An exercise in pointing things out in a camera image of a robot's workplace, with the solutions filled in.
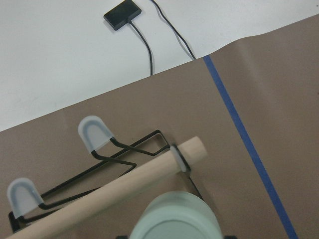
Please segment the small black puck device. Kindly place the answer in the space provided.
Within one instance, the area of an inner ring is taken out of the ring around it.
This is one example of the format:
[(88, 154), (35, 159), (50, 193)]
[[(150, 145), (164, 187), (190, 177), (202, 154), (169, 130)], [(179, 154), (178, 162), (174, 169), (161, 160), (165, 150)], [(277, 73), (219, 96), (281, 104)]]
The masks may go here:
[(132, 0), (125, 0), (105, 13), (103, 18), (117, 31), (141, 13), (142, 10)]

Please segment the pale green plastic cup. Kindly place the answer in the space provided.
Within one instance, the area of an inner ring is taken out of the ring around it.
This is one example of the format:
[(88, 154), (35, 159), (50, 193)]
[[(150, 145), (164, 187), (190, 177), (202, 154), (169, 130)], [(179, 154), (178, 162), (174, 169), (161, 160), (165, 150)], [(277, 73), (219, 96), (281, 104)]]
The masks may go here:
[(131, 239), (222, 239), (217, 218), (198, 196), (172, 191), (156, 197), (135, 225)]

